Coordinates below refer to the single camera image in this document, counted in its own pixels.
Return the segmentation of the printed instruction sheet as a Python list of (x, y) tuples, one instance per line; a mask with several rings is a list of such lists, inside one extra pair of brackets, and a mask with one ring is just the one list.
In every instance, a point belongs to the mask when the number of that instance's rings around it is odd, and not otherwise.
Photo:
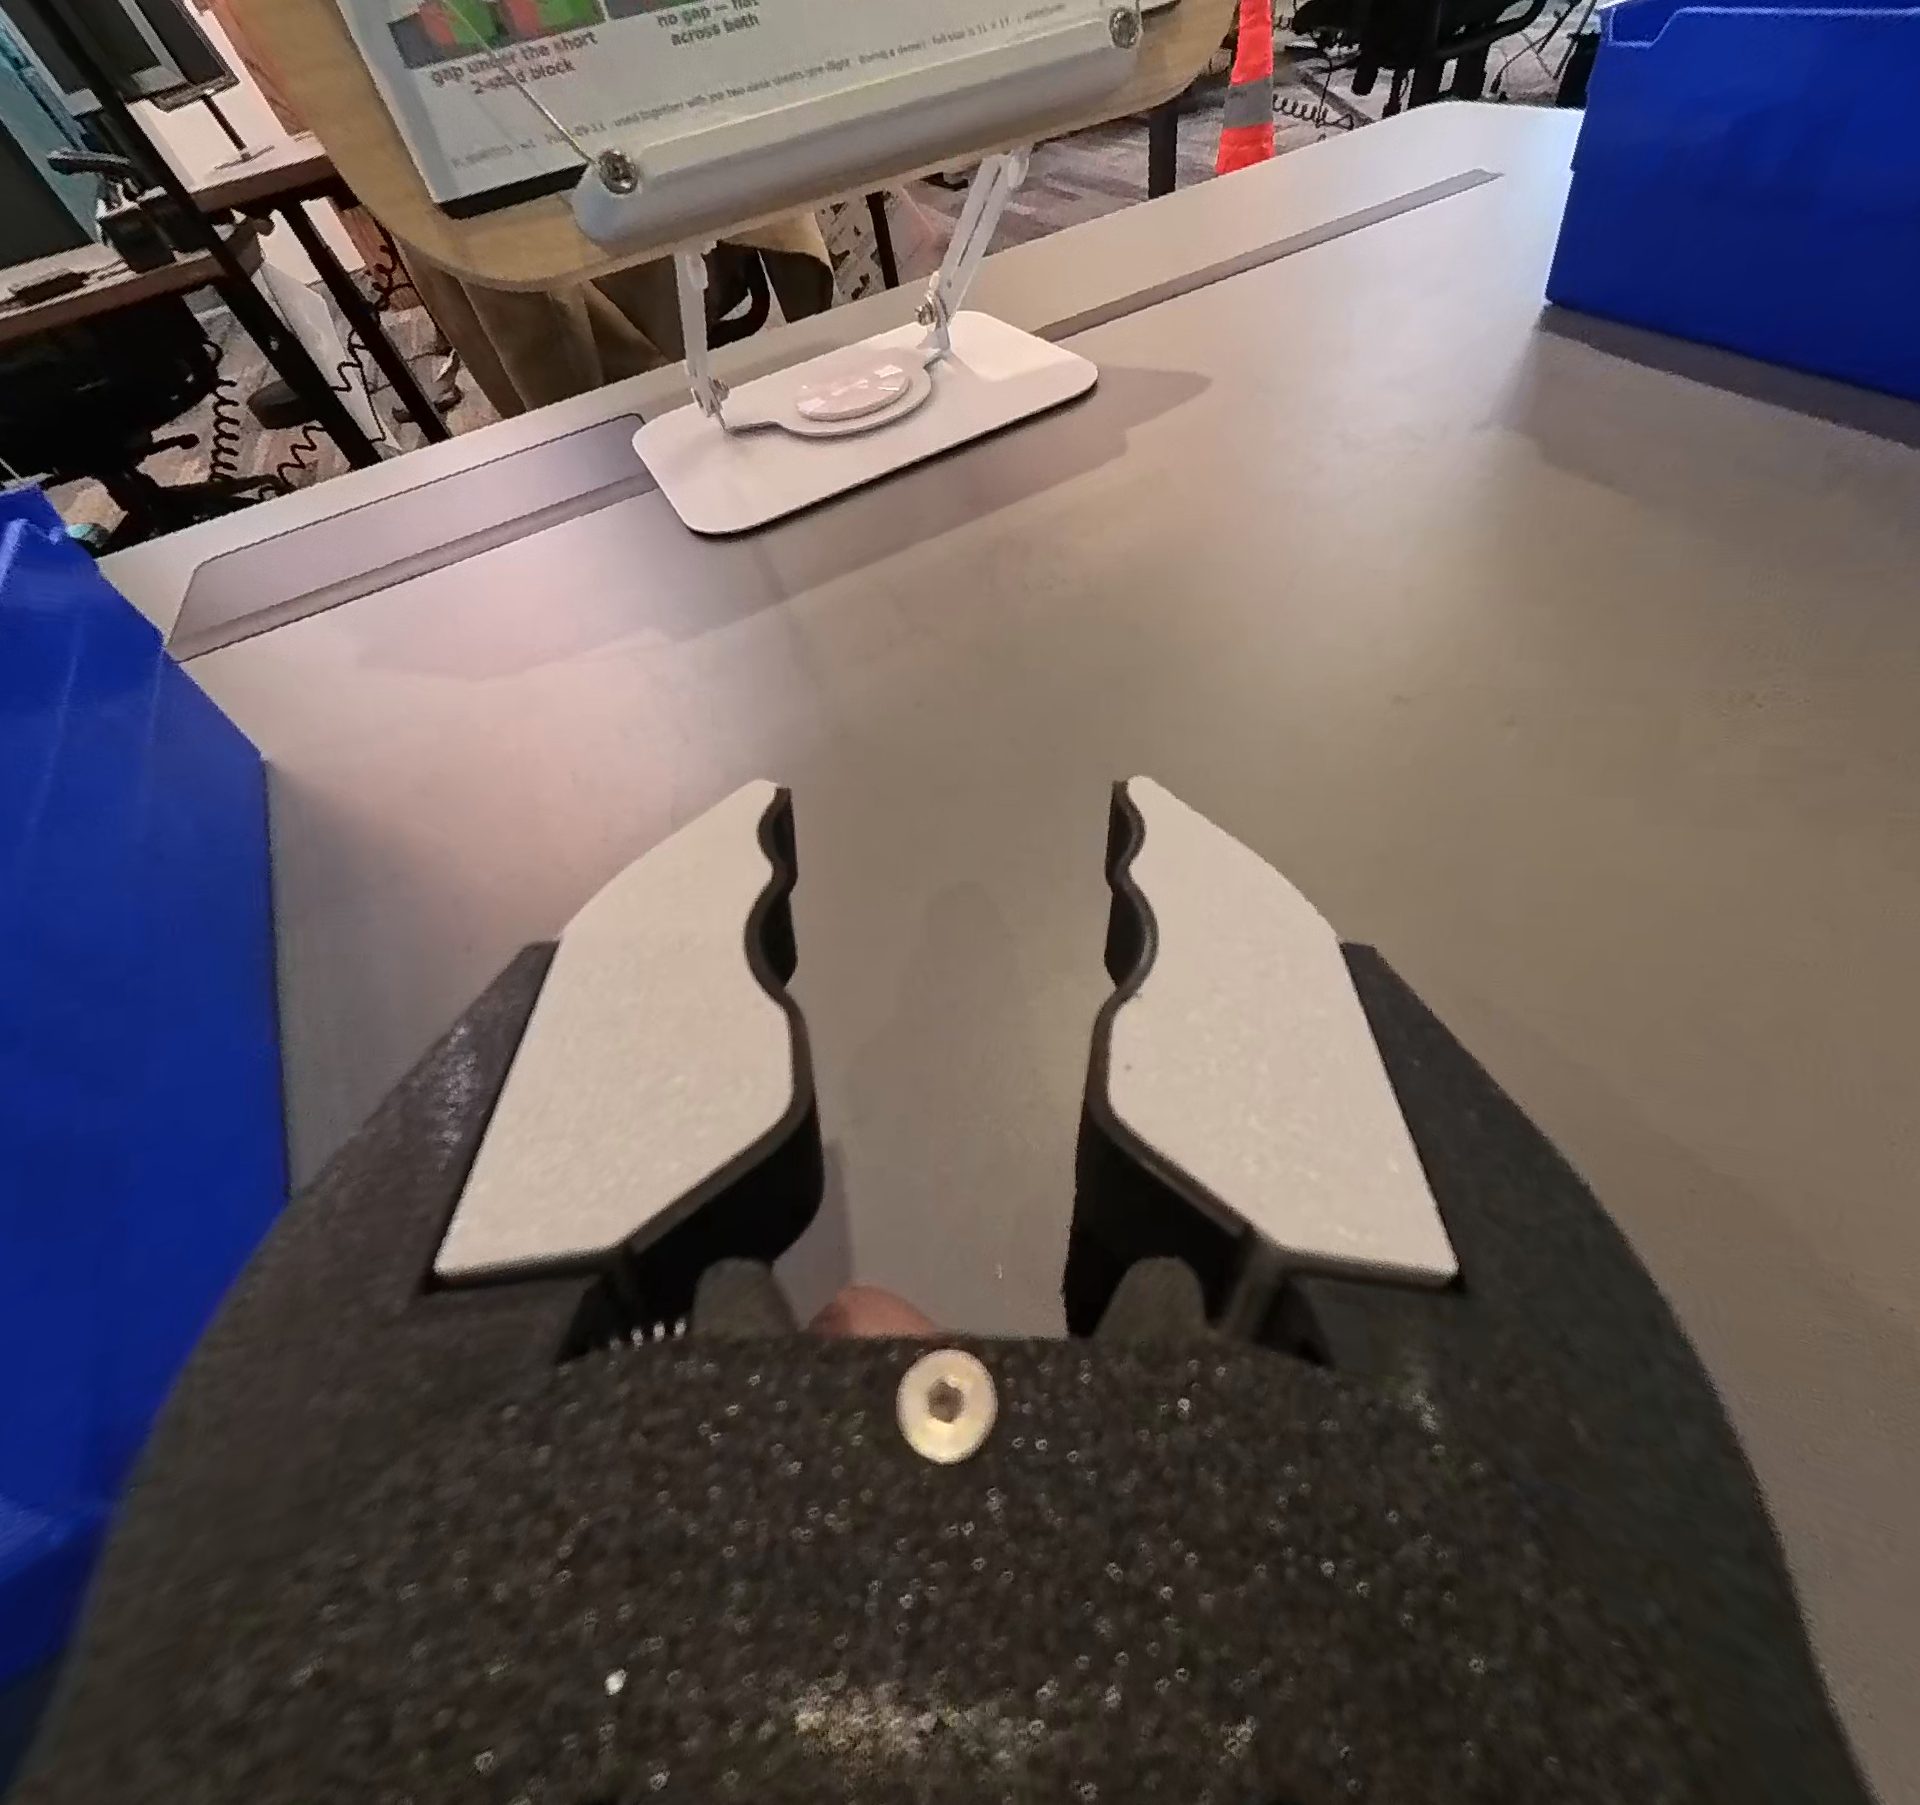
[(932, 158), (1025, 112), (1103, 98), (1178, 0), (332, 0), (424, 188), (457, 217), (574, 191), (660, 239), (834, 179)]

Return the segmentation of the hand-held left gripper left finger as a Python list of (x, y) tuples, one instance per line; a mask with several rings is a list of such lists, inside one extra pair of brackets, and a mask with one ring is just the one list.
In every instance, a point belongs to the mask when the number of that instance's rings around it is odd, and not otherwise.
[(447, 1289), (587, 1279), (581, 1333), (664, 1333), (713, 1265), (775, 1265), (825, 1141), (793, 997), (794, 797), (754, 780), (555, 943), (432, 1262)]

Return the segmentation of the blue plastic bin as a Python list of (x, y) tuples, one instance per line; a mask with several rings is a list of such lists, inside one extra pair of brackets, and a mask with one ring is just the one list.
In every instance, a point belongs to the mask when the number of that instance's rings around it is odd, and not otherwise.
[(1551, 304), (1917, 401), (1917, 11), (1681, 11), (1597, 63)]
[(5, 488), (5, 1758), (290, 1189), (269, 766), (161, 636)]

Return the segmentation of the wooden side table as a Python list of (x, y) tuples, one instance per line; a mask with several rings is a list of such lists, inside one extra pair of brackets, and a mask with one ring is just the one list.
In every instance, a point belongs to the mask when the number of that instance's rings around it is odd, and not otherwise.
[(289, 323), (262, 286), (259, 226), (279, 222), (292, 233), (319, 275), (327, 304), (356, 334), (376, 385), (394, 396), (406, 423), (427, 445), (450, 438), (445, 403), (416, 378), (413, 362), (390, 341), (382, 304), (362, 292), (356, 277), (332, 253), (310, 215), (324, 203), (354, 209), (359, 198), (320, 140), (305, 134), (279, 153), (253, 153), (228, 161), (211, 179), (188, 184), (173, 215), (191, 235), (184, 251), (166, 262), (133, 269), (108, 242), (83, 251), (40, 256), (5, 269), (5, 351), (83, 328), (100, 319), (147, 304), (187, 300), (212, 291), (277, 376), (294, 393), (301, 416), (324, 427), (353, 466), (376, 458), (372, 421), (356, 418), (330, 366)]

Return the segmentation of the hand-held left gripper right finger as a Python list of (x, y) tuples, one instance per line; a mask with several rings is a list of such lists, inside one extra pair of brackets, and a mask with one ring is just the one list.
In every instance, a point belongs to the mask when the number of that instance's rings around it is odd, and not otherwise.
[(1260, 1338), (1300, 1277), (1444, 1293), (1461, 1257), (1342, 939), (1272, 862), (1153, 778), (1113, 787), (1104, 972), (1063, 1305), (1090, 1336), (1173, 1261)]

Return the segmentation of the orange traffic cone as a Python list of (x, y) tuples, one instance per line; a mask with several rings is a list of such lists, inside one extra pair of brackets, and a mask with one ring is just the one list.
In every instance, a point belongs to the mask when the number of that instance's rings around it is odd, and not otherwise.
[(1274, 0), (1241, 0), (1221, 109), (1214, 175), (1231, 177), (1278, 153)]

